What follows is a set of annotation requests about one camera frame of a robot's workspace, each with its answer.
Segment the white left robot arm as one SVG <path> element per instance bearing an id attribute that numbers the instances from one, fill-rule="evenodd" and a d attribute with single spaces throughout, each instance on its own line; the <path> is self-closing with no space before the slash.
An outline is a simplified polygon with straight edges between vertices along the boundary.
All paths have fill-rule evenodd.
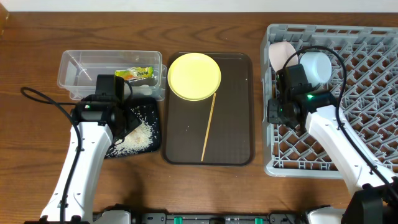
<path id="1" fill-rule="evenodd" d="M 92 223 L 98 179 L 108 149 L 140 121 L 127 102 L 90 95 L 70 114 L 67 156 L 53 195 L 40 215 L 49 223 Z"/>

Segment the pink bowl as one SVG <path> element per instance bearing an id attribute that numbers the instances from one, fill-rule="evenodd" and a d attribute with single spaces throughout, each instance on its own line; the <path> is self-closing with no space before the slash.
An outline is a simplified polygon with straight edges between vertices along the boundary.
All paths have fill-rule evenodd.
<path id="1" fill-rule="evenodd" d="M 269 60 L 275 72 L 281 70 L 291 55 L 296 53 L 295 48 L 289 42 L 276 42 L 270 44 Z"/>

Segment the green snack wrapper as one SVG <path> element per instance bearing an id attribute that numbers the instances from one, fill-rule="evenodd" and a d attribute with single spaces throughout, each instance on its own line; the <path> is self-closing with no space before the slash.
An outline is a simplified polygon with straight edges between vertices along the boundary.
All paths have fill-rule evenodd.
<path id="1" fill-rule="evenodd" d="M 152 78 L 154 69 L 152 67 L 130 67 L 124 70 L 116 70 L 114 74 L 126 81 Z"/>

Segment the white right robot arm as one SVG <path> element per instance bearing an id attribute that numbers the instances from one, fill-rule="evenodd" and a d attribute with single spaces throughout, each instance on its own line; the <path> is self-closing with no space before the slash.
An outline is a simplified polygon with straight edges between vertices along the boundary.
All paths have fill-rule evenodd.
<path id="1" fill-rule="evenodd" d="M 324 148 L 351 194 L 346 209 L 311 210 L 305 214 L 307 223 L 397 223 L 397 175 L 369 151 L 329 91 L 271 98 L 267 121 L 305 129 Z"/>

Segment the light blue bowl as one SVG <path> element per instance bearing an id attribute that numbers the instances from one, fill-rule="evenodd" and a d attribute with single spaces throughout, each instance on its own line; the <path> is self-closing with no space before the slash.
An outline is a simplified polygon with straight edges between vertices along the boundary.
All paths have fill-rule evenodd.
<path id="1" fill-rule="evenodd" d="M 322 52 L 306 52 L 301 56 L 300 64 L 305 70 L 307 80 L 312 87 L 329 81 L 332 73 L 331 61 Z"/>

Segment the white tissue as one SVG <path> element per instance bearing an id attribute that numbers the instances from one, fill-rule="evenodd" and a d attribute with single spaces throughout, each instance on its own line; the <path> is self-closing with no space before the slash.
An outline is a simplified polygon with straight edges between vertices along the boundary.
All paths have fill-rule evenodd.
<path id="1" fill-rule="evenodd" d="M 125 98 L 127 98 L 130 95 L 132 95 L 133 97 L 146 97 L 146 96 L 151 96 L 152 94 L 153 90 L 148 85 L 132 86 L 132 87 L 129 87 L 128 84 L 124 85 Z"/>

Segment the rice pile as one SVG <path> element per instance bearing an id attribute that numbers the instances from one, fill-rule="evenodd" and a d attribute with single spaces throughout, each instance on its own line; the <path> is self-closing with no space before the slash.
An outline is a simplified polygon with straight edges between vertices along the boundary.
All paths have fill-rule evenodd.
<path id="1" fill-rule="evenodd" d="M 125 157 L 147 152 L 154 152 L 159 148 L 159 119 L 152 105 L 131 108 L 141 120 L 141 125 L 128 134 L 123 143 L 110 148 L 105 158 Z"/>

